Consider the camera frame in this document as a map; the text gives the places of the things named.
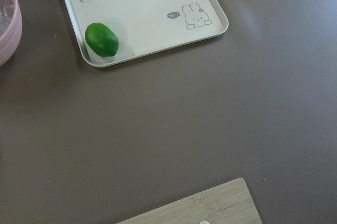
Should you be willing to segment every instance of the wood grain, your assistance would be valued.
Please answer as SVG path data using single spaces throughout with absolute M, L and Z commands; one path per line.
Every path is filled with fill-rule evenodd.
M 237 178 L 118 224 L 262 224 L 243 178 Z

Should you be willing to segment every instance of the bowl rim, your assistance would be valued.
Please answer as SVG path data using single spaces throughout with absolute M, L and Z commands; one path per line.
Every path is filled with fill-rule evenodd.
M 18 3 L 18 0 L 14 0 L 14 2 L 12 2 L 15 7 L 14 7 L 14 13 L 13 13 L 13 17 L 12 17 L 12 20 L 11 22 L 9 23 L 6 31 L 0 36 L 0 43 L 1 41 L 6 37 L 7 33 L 10 31 L 10 29 L 12 28 L 12 26 L 14 25 L 14 19 L 16 18 L 16 15 L 18 14 L 18 11 L 19 11 L 19 3 Z

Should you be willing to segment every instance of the brown tabletop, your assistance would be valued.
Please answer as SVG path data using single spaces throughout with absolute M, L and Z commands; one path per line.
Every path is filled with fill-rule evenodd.
M 337 223 L 337 0 L 218 0 L 221 36 L 103 69 L 64 0 L 18 0 L 0 223 L 113 224 L 245 179 L 263 223 Z

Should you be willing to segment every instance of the rabbit face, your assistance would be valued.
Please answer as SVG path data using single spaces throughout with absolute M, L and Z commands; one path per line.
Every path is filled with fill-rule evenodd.
M 193 29 L 204 25 L 210 25 L 212 21 L 209 16 L 204 12 L 200 5 L 192 3 L 190 5 L 184 5 L 183 13 L 185 14 L 185 21 L 187 23 L 187 29 Z

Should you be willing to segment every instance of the green lime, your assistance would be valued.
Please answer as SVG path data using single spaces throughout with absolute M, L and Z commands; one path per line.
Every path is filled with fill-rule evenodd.
M 114 56 L 120 46 L 117 36 L 102 23 L 88 25 L 84 37 L 89 47 L 101 57 Z

